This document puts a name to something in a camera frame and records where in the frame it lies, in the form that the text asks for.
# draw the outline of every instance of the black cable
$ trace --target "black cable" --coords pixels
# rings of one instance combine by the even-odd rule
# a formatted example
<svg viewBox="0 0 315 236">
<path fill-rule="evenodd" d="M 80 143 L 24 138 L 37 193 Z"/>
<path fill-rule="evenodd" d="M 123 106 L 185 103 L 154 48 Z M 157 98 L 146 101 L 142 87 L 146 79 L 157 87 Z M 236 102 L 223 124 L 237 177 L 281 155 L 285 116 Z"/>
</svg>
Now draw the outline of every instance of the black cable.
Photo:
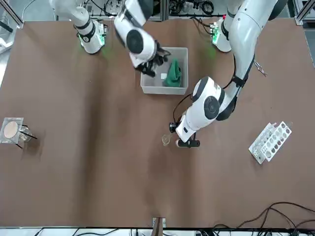
<svg viewBox="0 0 315 236">
<path fill-rule="evenodd" d="M 202 21 L 201 19 L 199 20 L 199 19 L 198 19 L 197 17 L 195 17 L 195 16 L 192 16 L 191 19 L 195 19 L 195 20 L 198 21 L 200 24 L 202 24 L 204 27 L 210 28 L 210 25 L 207 25 L 207 24 L 203 23 L 203 21 Z"/>
<path fill-rule="evenodd" d="M 305 223 L 309 223 L 309 222 L 315 222 L 314 219 L 311 219 L 311 220 L 304 220 L 302 222 L 300 222 L 299 224 L 296 225 L 295 229 L 297 229 L 300 225 L 303 225 Z"/>
<path fill-rule="evenodd" d="M 198 22 L 198 26 L 197 26 L 198 28 L 199 28 L 199 24 L 201 24 L 201 25 L 203 26 L 204 30 L 206 31 L 206 33 L 207 33 L 207 34 L 210 34 L 210 31 L 207 31 L 207 29 L 206 29 L 206 26 L 207 26 L 207 27 L 210 27 L 210 26 L 204 24 L 204 23 L 202 22 L 202 19 L 201 19 L 201 18 L 198 20 L 198 19 L 195 18 L 195 17 L 194 17 L 194 18 L 191 17 L 191 19 L 196 20 L 196 21 Z"/>
<path fill-rule="evenodd" d="M 42 232 L 44 228 L 41 228 L 40 231 L 38 231 L 34 236 L 38 236 L 40 232 Z"/>
<path fill-rule="evenodd" d="M 99 5 L 97 5 L 93 0 L 90 0 L 91 2 L 93 2 L 93 4 L 100 9 L 100 15 L 102 14 L 102 11 L 105 13 L 106 16 L 115 16 L 109 12 L 107 12 L 105 9 L 101 8 Z"/>
<path fill-rule="evenodd" d="M 90 233 L 82 233 L 82 234 L 79 234 L 79 235 L 76 235 L 76 236 L 82 236 L 82 235 L 98 235 L 98 236 L 105 236 L 105 235 L 108 235 L 108 234 L 110 234 L 110 233 L 112 233 L 112 232 L 114 232 L 114 231 L 117 231 L 118 229 L 115 229 L 115 230 L 112 230 L 112 231 L 110 231 L 110 232 L 107 232 L 107 233 L 104 233 L 104 234 L 98 234 L 98 233 L 92 233 L 92 232 L 90 232 Z"/>
<path fill-rule="evenodd" d="M 199 18 L 199 20 L 201 21 L 202 27 L 204 28 L 204 30 L 210 35 L 210 31 L 207 31 L 206 27 L 204 26 L 204 24 L 203 24 L 203 22 L 202 22 L 202 19 Z"/>
<path fill-rule="evenodd" d="M 186 98 L 188 98 L 188 97 L 191 96 L 191 95 L 192 95 L 192 93 L 190 93 L 190 94 L 188 94 L 186 97 L 184 97 L 184 98 L 176 105 L 176 107 L 174 108 L 174 110 L 173 110 L 174 123 L 176 123 L 176 120 L 175 120 L 175 111 L 176 111 L 176 109 L 178 108 L 178 106 L 179 106 Z"/>
<path fill-rule="evenodd" d="M 78 228 L 78 229 L 73 233 L 72 236 L 75 236 L 75 234 L 79 231 L 79 229 L 81 229 L 81 228 Z"/>
<path fill-rule="evenodd" d="M 91 2 L 93 2 L 93 4 L 94 4 L 96 7 L 98 7 L 98 8 L 100 9 L 100 12 L 102 13 L 103 8 L 101 8 L 99 5 L 97 5 L 93 0 L 91 0 Z"/>
<path fill-rule="evenodd" d="M 267 207 L 264 211 L 262 211 L 262 213 L 260 213 L 257 217 L 255 217 L 255 218 L 253 218 L 253 219 L 251 219 L 251 220 L 246 220 L 246 221 L 244 221 L 243 223 L 241 223 L 239 226 L 237 226 L 236 228 L 233 228 L 233 229 L 231 229 L 231 230 L 232 230 L 232 231 L 235 231 L 235 230 L 239 229 L 240 227 L 242 227 L 243 225 L 245 225 L 245 224 L 247 224 L 247 223 L 249 223 L 249 222 L 253 222 L 253 221 L 258 220 L 260 217 L 263 216 L 263 214 L 264 214 L 265 212 L 269 211 L 273 206 L 275 206 L 275 205 L 281 205 L 281 204 L 296 206 L 296 207 L 302 208 L 302 209 L 304 209 L 304 210 L 308 210 L 308 211 L 311 211 L 311 212 L 314 212 L 314 213 L 315 213 L 315 210 L 312 210 L 312 209 L 307 208 L 307 207 L 305 207 L 305 206 L 302 206 L 302 205 L 300 205 L 300 204 L 291 203 L 291 202 L 276 202 L 276 203 L 272 203 L 269 207 Z M 315 220 L 308 220 L 308 221 L 305 221 L 305 222 L 301 222 L 300 224 L 304 224 L 304 223 L 307 223 L 307 222 L 313 222 L 313 221 L 315 222 Z M 216 224 L 213 228 L 216 228 L 216 227 L 218 227 L 218 226 L 220 226 L 220 225 L 222 225 L 222 224 Z"/>
<path fill-rule="evenodd" d="M 260 228 L 259 228 L 259 231 L 258 231 L 257 236 L 260 236 L 260 235 L 262 234 L 262 228 L 263 228 L 263 226 L 264 226 L 265 223 L 266 223 L 269 210 L 273 210 L 273 211 L 279 213 L 279 214 L 282 215 L 284 218 L 286 218 L 288 221 L 290 221 L 291 224 L 294 226 L 294 228 L 296 228 L 294 222 L 293 222 L 289 217 L 287 217 L 287 216 L 286 216 L 285 214 L 283 214 L 281 211 L 279 211 L 279 210 L 277 210 L 277 209 L 274 209 L 274 208 L 272 208 L 272 207 L 269 207 L 268 210 L 267 210 L 267 212 L 266 212 L 266 214 L 265 214 L 264 220 L 263 220 L 263 222 L 262 222 L 262 224 L 261 224 L 261 226 L 260 226 Z"/>
<path fill-rule="evenodd" d="M 205 5 L 210 5 L 211 10 L 210 10 L 210 11 L 206 10 Z M 206 1 L 204 1 L 204 2 L 201 4 L 201 10 L 202 10 L 205 14 L 207 14 L 207 15 L 209 15 L 209 16 L 212 16 L 212 13 L 214 12 L 215 7 L 213 6 L 213 3 L 212 3 L 211 1 L 206 0 Z"/>
</svg>

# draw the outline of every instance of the clear plastic container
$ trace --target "clear plastic container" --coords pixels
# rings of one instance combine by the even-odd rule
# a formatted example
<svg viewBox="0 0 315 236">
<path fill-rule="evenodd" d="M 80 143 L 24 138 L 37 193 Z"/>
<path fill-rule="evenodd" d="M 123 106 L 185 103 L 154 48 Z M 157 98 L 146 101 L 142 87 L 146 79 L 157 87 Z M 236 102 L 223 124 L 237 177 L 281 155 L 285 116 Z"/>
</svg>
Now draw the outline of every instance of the clear plastic container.
<svg viewBox="0 0 315 236">
<path fill-rule="evenodd" d="M 141 88 L 144 93 L 184 95 L 188 88 L 188 48 L 163 47 L 163 49 L 171 53 L 168 57 L 168 62 L 157 68 L 154 78 L 141 73 Z M 179 87 L 166 87 L 163 85 L 163 81 L 174 58 L 177 59 L 182 70 L 181 84 Z"/>
</svg>

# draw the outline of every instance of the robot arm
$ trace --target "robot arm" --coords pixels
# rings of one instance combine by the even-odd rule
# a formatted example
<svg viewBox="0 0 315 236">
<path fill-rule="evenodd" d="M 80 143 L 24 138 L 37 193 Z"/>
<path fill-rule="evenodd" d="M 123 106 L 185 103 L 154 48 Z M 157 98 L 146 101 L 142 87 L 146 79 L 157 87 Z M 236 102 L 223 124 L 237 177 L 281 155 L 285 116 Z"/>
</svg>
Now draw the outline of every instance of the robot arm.
<svg viewBox="0 0 315 236">
<path fill-rule="evenodd" d="M 104 25 L 90 18 L 88 11 L 80 7 L 82 2 L 84 0 L 49 0 L 57 15 L 66 17 L 74 23 L 85 51 L 95 54 L 105 44 Z"/>
<path fill-rule="evenodd" d="M 92 20 L 87 10 L 80 6 L 84 1 L 49 0 L 49 3 L 57 15 L 74 23 L 84 49 L 95 54 L 105 44 L 104 25 Z M 118 39 L 129 50 L 133 66 L 154 77 L 155 68 L 167 61 L 170 53 L 142 29 L 152 12 L 153 0 L 126 0 L 114 25 Z"/>
<path fill-rule="evenodd" d="M 170 124 L 170 131 L 176 132 L 180 138 L 178 146 L 199 146 L 199 141 L 191 139 L 196 131 L 215 120 L 225 120 L 232 114 L 252 67 L 257 39 L 276 3 L 277 0 L 244 1 L 229 32 L 229 42 L 234 55 L 232 79 L 224 88 L 218 86 L 210 77 L 202 78 L 197 83 L 192 94 L 192 106 L 182 115 L 179 123 Z"/>
<path fill-rule="evenodd" d="M 153 0 L 126 0 L 114 25 L 135 69 L 154 77 L 155 68 L 167 61 L 170 53 L 142 29 L 152 12 Z"/>
</svg>

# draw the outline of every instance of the green object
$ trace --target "green object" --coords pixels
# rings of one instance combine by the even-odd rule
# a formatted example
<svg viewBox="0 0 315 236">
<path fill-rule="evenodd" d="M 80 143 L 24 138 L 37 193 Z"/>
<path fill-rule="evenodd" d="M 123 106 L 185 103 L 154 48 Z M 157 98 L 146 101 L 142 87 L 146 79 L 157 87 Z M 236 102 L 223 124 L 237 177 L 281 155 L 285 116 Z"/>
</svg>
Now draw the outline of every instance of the green object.
<svg viewBox="0 0 315 236">
<path fill-rule="evenodd" d="M 171 66 L 168 70 L 166 79 L 163 81 L 163 85 L 166 87 L 180 87 L 182 72 L 178 65 L 177 59 L 173 59 Z"/>
</svg>

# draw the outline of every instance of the brown tabletop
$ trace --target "brown tabletop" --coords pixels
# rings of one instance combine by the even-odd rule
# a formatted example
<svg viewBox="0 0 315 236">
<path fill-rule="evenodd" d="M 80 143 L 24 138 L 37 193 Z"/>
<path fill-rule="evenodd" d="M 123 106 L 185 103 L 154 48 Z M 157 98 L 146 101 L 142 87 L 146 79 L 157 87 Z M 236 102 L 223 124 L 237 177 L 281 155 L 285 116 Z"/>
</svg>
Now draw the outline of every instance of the brown tabletop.
<svg viewBox="0 0 315 236">
<path fill-rule="evenodd" d="M 24 117 L 39 142 L 0 145 L 1 226 L 150 227 L 160 216 L 168 227 L 235 227 L 276 201 L 315 208 L 315 69 L 302 27 L 293 19 L 266 25 L 256 59 L 268 76 L 253 66 L 232 116 L 200 130 L 200 148 L 186 149 L 161 142 L 182 97 L 144 94 L 107 23 L 107 45 L 93 56 L 71 22 L 18 30 L 0 119 Z M 232 54 L 212 48 L 192 20 L 148 22 L 145 30 L 163 46 L 189 49 L 189 92 L 206 75 L 222 86 L 230 80 Z M 282 120 L 293 122 L 293 133 L 259 166 L 248 147 Z M 297 222 L 314 218 L 278 209 Z M 288 224 L 271 212 L 265 227 Z"/>
</svg>

